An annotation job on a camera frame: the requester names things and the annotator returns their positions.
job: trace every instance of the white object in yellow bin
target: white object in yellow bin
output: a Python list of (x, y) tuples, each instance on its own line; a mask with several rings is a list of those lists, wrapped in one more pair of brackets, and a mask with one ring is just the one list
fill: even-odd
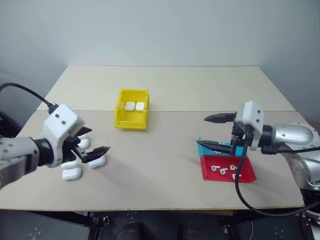
[(133, 112), (135, 110), (136, 104), (134, 101), (127, 101), (124, 105), (124, 110), (127, 112)]
[(139, 102), (136, 103), (135, 110), (137, 112), (143, 112), (144, 109), (145, 109), (145, 103), (143, 101), (139, 101)]

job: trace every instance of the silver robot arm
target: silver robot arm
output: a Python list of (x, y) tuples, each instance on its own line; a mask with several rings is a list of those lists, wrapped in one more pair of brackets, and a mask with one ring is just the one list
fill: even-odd
[[(220, 145), (216, 141), (197, 141), (205, 148), (235, 155), (237, 146), (249, 146), (253, 151), (261, 148), (262, 154), (282, 154), (300, 188), (305, 205), (315, 206), (305, 214), (313, 223), (320, 225), (320, 137), (314, 128), (299, 122), (264, 125), (264, 113), (254, 101), (246, 102), (236, 113), (220, 113), (204, 120), (212, 123), (233, 122), (231, 146)], [(248, 206), (245, 200), (242, 199), (242, 202)]]
[(0, 138), (0, 189), (37, 169), (39, 148), (30, 137)]
[[(305, 123), (276, 124), (272, 127), (271, 145), (274, 149), (305, 150), (320, 147), (317, 131)], [(303, 190), (320, 189), (320, 151), (281, 153), (298, 187)]]

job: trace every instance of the small white piece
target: small white piece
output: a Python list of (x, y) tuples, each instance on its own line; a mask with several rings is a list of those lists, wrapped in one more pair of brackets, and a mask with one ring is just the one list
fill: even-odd
[(63, 169), (75, 169), (75, 168), (81, 168), (82, 162), (80, 159), (76, 159), (73, 161), (67, 161), (65, 163), (61, 164), (61, 167)]
[(220, 169), (220, 174), (225, 175), (227, 173), (228, 168), (221, 168)]
[(83, 135), (81, 135), (81, 136), (78, 136), (78, 138), (79, 138), (80, 140), (88, 139), (88, 138), (89, 138), (89, 134), (88, 134), (88, 133), (85, 133), (85, 134), (83, 134)]
[(96, 160), (90, 161), (88, 165), (90, 168), (95, 169), (97, 167), (105, 165), (105, 163), (106, 163), (106, 157), (105, 155), (103, 155)]
[(62, 171), (62, 179), (65, 181), (69, 180), (76, 180), (80, 178), (82, 172), (81, 167), (71, 168), (71, 169), (65, 169)]
[(135, 110), (137, 112), (143, 112), (145, 109), (145, 103), (143, 101), (138, 101), (135, 105)]
[(232, 171), (235, 171), (235, 170), (237, 170), (238, 168), (235, 166), (235, 165), (230, 165), (230, 170), (232, 170)]
[(136, 104), (134, 101), (127, 101), (124, 105), (124, 110), (127, 112), (133, 112), (135, 110)]
[(78, 143), (78, 146), (79, 146), (80, 148), (82, 148), (82, 149), (88, 148), (89, 145), (90, 145), (89, 139), (82, 139), (82, 140), (80, 141), (80, 143)]
[(217, 171), (217, 169), (219, 169), (219, 168), (220, 168), (220, 166), (211, 166), (212, 172)]
[(232, 174), (232, 178), (233, 178), (233, 180), (236, 180), (236, 174), (234, 173), (234, 174)]

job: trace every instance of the white tabletop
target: white tabletop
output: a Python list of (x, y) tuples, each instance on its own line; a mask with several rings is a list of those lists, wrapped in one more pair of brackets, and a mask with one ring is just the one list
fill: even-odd
[[(92, 127), (91, 146), (111, 149), (107, 164), (83, 167), (80, 179), (61, 179), (60, 167), (39, 167), (0, 191), (0, 208), (35, 210), (242, 209), (232, 182), (204, 181), (196, 140), (228, 142), (232, 124), (204, 117), (218, 112), (153, 111), (146, 131), (114, 128), (113, 111), (77, 111)], [(36, 138), (46, 111), (37, 111), (20, 136)], [(265, 112), (265, 123), (303, 122), (294, 111)], [(255, 207), (301, 206), (303, 200), (281, 155), (249, 151), (257, 180), (240, 184)]]
[[(146, 131), (114, 128), (120, 88), (149, 89)], [(111, 147), (107, 164), (83, 167), (65, 182), (60, 167), (39, 167), (0, 191), (0, 208), (27, 210), (243, 209), (234, 183), (204, 181), (196, 140), (228, 142), (232, 124), (204, 122), (256, 100), (265, 124), (304, 122), (259, 67), (69, 66), (46, 97), (67, 104), (93, 129), (89, 150)], [(21, 133), (37, 138), (47, 107)], [(261, 208), (301, 206), (303, 200), (281, 155), (249, 151), (257, 180), (240, 184)]]
[(46, 99), (74, 110), (113, 111), (121, 88), (148, 89), (150, 111), (236, 111), (250, 100), (264, 111), (295, 110), (257, 66), (68, 66)]

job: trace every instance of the white earbud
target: white earbud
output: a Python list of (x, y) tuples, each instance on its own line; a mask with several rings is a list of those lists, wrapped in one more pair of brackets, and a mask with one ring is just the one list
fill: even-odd
[(225, 175), (227, 173), (228, 168), (221, 168), (220, 169), (220, 174)]
[(220, 166), (211, 166), (212, 172), (217, 171), (217, 169), (219, 169), (219, 168), (220, 168)]
[(234, 174), (232, 174), (232, 178), (233, 178), (233, 180), (236, 180), (236, 174), (234, 173)]
[(235, 166), (235, 165), (230, 165), (230, 170), (232, 170), (232, 171), (235, 171), (235, 170), (237, 170), (238, 168)]

